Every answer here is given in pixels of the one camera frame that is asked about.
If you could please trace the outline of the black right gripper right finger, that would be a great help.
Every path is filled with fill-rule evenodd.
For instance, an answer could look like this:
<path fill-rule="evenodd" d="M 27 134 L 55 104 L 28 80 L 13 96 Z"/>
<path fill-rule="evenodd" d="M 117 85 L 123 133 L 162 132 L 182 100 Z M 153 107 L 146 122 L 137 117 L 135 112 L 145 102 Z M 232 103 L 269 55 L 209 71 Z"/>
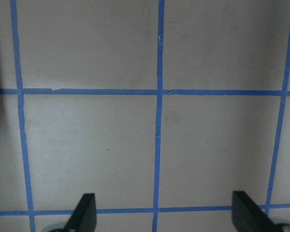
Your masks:
<path fill-rule="evenodd" d="M 282 232 L 244 192 L 233 191 L 231 219 L 238 232 Z"/>

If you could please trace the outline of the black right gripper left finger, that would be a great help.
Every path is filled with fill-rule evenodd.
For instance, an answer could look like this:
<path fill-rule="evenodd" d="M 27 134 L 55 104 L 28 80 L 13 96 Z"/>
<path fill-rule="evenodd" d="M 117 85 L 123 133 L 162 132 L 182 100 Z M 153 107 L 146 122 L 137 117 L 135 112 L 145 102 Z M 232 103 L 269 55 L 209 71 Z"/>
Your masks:
<path fill-rule="evenodd" d="M 94 232 L 97 226 L 97 209 L 94 193 L 84 194 L 63 228 L 64 232 Z"/>

